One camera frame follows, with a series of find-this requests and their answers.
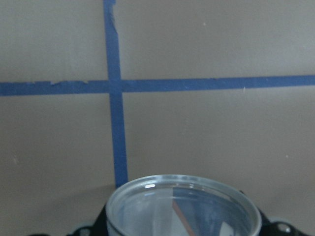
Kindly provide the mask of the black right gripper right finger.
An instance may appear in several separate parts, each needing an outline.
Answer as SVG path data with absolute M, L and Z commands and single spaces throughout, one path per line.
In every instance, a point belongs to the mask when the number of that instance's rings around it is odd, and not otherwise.
M 306 233 L 300 231 L 290 223 L 284 221 L 271 222 L 260 209 L 259 213 L 262 219 L 259 236 L 307 236 Z

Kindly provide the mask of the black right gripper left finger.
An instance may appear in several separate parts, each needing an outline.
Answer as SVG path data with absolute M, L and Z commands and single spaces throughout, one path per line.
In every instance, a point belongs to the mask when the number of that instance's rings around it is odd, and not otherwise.
M 108 236 L 106 206 L 103 207 L 91 226 L 83 226 L 71 233 L 72 236 Z

